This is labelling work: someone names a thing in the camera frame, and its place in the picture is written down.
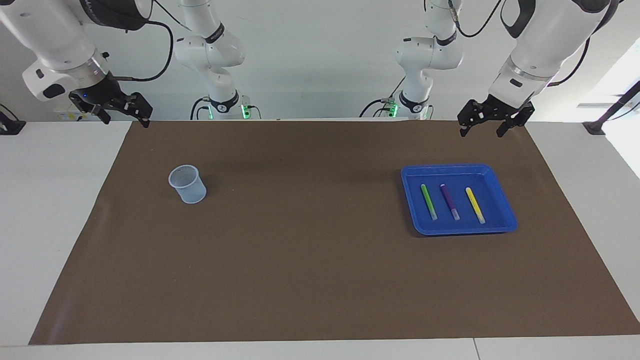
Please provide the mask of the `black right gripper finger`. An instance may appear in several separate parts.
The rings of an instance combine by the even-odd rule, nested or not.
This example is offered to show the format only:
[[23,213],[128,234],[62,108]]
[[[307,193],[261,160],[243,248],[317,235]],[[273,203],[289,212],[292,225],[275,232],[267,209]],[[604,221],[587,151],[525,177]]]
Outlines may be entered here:
[[110,109],[110,103],[92,104],[90,107],[90,114],[97,117],[103,124],[109,125],[112,117],[107,112]]
[[122,93],[110,100],[110,107],[125,116],[134,117],[144,128],[150,126],[153,107],[140,92]]

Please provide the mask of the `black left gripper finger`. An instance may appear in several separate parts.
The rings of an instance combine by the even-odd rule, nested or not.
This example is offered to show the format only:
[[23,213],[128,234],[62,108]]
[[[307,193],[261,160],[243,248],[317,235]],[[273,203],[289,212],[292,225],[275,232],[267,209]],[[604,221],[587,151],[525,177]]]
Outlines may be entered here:
[[496,134],[499,138],[505,136],[508,130],[514,127],[525,126],[532,114],[535,111],[534,105],[524,105],[516,114],[505,117],[505,120],[496,130]]
[[471,128],[481,125],[488,120],[485,112],[485,104],[477,100],[469,100],[457,114],[457,122],[460,126],[461,137],[466,137]]

